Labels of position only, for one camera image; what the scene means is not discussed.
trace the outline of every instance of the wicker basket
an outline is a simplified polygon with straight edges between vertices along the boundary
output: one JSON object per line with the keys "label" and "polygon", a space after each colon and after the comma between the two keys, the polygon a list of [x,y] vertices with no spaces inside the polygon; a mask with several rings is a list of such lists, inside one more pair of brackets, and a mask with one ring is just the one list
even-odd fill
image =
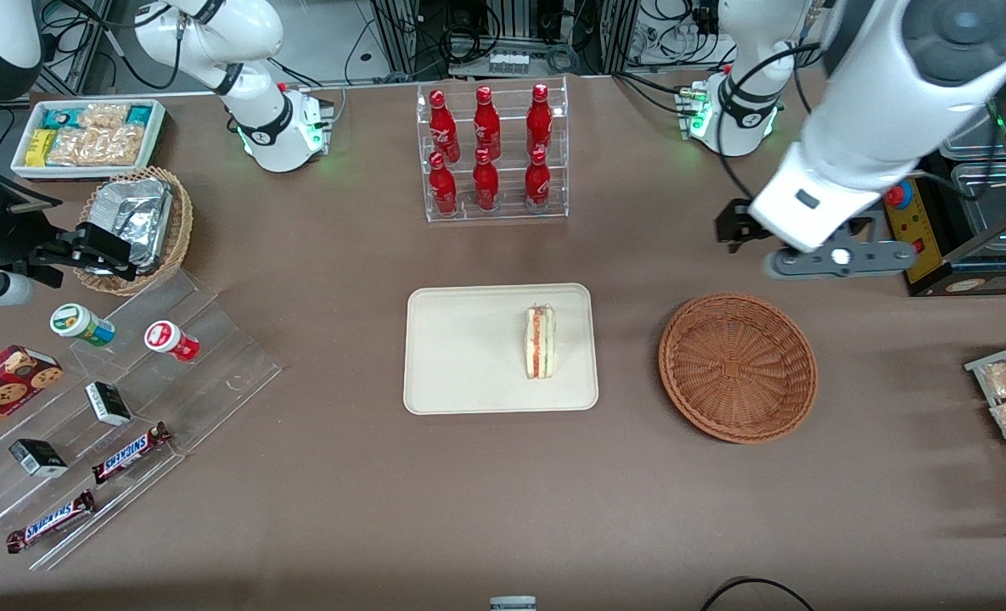
{"label": "wicker basket", "polygon": [[770,303],[732,293],[683,305],[661,335],[661,383],[705,433],[736,444],[789,435],[816,400],[816,357]]}
{"label": "wicker basket", "polygon": [[[98,276],[88,274],[83,270],[73,270],[78,276],[79,282],[83,283],[88,289],[98,290],[101,293],[111,293],[122,297],[133,297],[145,286],[155,282],[155,279],[167,274],[173,274],[182,266],[185,259],[185,252],[189,248],[189,232],[193,231],[193,204],[189,202],[189,193],[185,192],[184,186],[170,171],[162,170],[161,167],[145,167],[142,170],[130,171],[130,173],[115,176],[110,182],[141,181],[143,178],[160,178],[161,181],[169,182],[174,188],[174,201],[171,204],[170,218],[166,221],[166,239],[162,248],[162,263],[155,273],[147,276],[137,276],[133,282],[126,282],[118,276]],[[92,211],[92,204],[95,203],[96,194],[93,192],[88,197],[88,204],[83,211],[79,213],[79,220],[88,219]]]}

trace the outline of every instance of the clear shelf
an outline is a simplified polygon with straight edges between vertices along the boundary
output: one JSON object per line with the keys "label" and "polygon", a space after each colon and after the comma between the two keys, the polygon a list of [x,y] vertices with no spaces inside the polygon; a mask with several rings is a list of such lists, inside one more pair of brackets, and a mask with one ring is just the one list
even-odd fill
{"label": "clear shelf", "polygon": [[[65,376],[41,406],[25,406],[0,426],[0,541],[92,488],[100,509],[40,539],[17,556],[30,569],[51,569],[193,452],[216,427],[280,372],[271,357],[235,326],[215,295],[179,271],[146,287],[107,317],[117,335],[106,348],[76,341],[60,357]],[[170,320],[200,341],[193,362],[145,347],[143,332]],[[133,413],[125,426],[104,425],[88,405],[85,387],[114,384]],[[146,430],[165,422],[173,434],[127,471],[96,487],[91,468]],[[49,441],[68,465],[56,479],[30,476],[8,452],[19,438]]]}
{"label": "clear shelf", "polygon": [[[548,147],[546,166],[552,173],[549,184],[550,194],[544,212],[533,213],[525,207],[525,169],[529,167],[529,152],[525,143],[525,116],[532,104],[533,85],[544,83],[548,86],[548,105],[552,108],[552,144]],[[428,221],[461,220],[545,220],[565,219],[569,212],[568,184],[568,101],[567,80],[500,80],[491,82],[492,101],[498,109],[502,123],[503,154],[495,159],[499,173],[499,205],[492,212],[483,211],[476,205],[476,189],[473,186],[472,170],[476,167],[476,135],[473,132],[472,117],[476,114],[475,86],[465,83],[440,83],[418,87],[416,97],[416,129],[421,150],[421,174],[424,177],[424,202]],[[446,94],[446,106],[457,121],[457,142],[461,147],[459,162],[449,169],[457,180],[457,214],[443,216],[438,212],[432,197],[429,181],[428,156],[434,151],[432,141],[432,107],[427,97],[432,90],[442,90]]]}

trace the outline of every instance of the white tray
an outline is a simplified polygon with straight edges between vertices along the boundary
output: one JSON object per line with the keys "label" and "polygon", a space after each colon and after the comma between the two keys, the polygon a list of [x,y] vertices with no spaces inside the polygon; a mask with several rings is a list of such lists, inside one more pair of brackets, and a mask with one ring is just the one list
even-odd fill
{"label": "white tray", "polygon": [[[25,165],[24,158],[26,150],[30,146],[30,136],[41,126],[41,122],[46,117],[46,113],[51,110],[74,109],[87,107],[93,102],[108,105],[131,105],[152,107],[152,115],[149,116],[149,123],[144,127],[144,138],[141,140],[141,150],[137,154],[137,161],[133,165]],[[143,169],[152,161],[152,154],[155,152],[156,144],[160,142],[160,128],[164,121],[166,110],[164,106],[153,98],[93,98],[93,100],[53,100],[38,102],[34,108],[30,109],[30,117],[24,128],[24,136],[13,154],[11,170],[17,176],[29,179],[29,181],[67,181],[68,179],[93,179],[107,178],[110,176],[120,176],[127,171]]]}
{"label": "white tray", "polygon": [[[525,310],[556,310],[556,372],[525,377]],[[408,298],[412,414],[545,413],[597,403],[590,291],[579,284],[421,289]]]}

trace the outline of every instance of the coca-cola bottle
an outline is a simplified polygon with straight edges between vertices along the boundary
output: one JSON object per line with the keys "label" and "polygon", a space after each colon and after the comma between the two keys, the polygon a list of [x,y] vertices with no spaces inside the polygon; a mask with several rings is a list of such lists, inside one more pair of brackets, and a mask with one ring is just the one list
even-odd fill
{"label": "coca-cola bottle", "polygon": [[454,174],[446,167],[446,159],[441,152],[433,151],[428,156],[428,162],[432,164],[432,174],[428,181],[432,184],[432,197],[436,200],[438,213],[453,216],[457,213],[457,182],[454,181]]}
{"label": "coca-cola bottle", "polygon": [[476,183],[476,205],[484,212],[492,212],[499,206],[499,171],[492,163],[492,155],[487,147],[476,150],[476,168],[472,171],[472,181]]}
{"label": "coca-cola bottle", "polygon": [[492,159],[503,154],[503,131],[499,125],[499,111],[492,103],[491,87],[476,89],[476,115],[472,117],[476,129],[476,146],[487,148]]}
{"label": "coca-cola bottle", "polygon": [[548,182],[552,172],[546,166],[548,154],[544,147],[536,147],[530,155],[532,163],[525,170],[525,207],[530,212],[540,213],[548,208]]}
{"label": "coca-cola bottle", "polygon": [[434,90],[428,99],[432,102],[432,140],[436,150],[446,155],[449,163],[457,163],[457,159],[461,159],[461,147],[457,143],[457,123],[446,108],[446,96]]}
{"label": "coca-cola bottle", "polygon": [[529,154],[533,154],[536,147],[547,150],[552,146],[552,109],[548,105],[548,86],[542,83],[533,86],[533,105],[525,117],[525,129],[529,135]]}

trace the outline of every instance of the yellow snack package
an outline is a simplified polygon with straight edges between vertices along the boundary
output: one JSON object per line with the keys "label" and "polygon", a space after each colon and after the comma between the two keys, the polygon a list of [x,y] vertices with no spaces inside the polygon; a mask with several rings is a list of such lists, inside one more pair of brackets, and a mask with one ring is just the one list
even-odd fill
{"label": "yellow snack package", "polygon": [[53,146],[57,132],[53,129],[36,129],[30,135],[30,146],[24,154],[24,165],[28,167],[43,167],[46,165],[46,154]]}

